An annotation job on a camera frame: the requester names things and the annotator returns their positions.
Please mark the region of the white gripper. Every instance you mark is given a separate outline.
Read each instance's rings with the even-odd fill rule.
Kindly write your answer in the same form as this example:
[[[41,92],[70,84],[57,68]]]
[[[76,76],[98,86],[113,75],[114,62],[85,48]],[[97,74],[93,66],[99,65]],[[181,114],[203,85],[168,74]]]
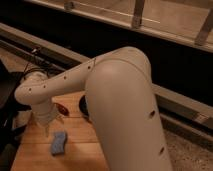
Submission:
[[[58,116],[59,112],[55,104],[50,106],[36,105],[33,108],[35,121],[44,126],[45,136],[50,134],[50,123]]]

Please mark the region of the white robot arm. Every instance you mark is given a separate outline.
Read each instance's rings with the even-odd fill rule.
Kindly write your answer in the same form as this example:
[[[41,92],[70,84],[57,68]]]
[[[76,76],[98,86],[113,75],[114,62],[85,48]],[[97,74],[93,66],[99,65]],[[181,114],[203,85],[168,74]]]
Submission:
[[[52,98],[84,91],[110,171],[173,171],[148,57],[135,47],[96,56],[51,78],[34,72],[15,90],[46,126],[58,115]]]

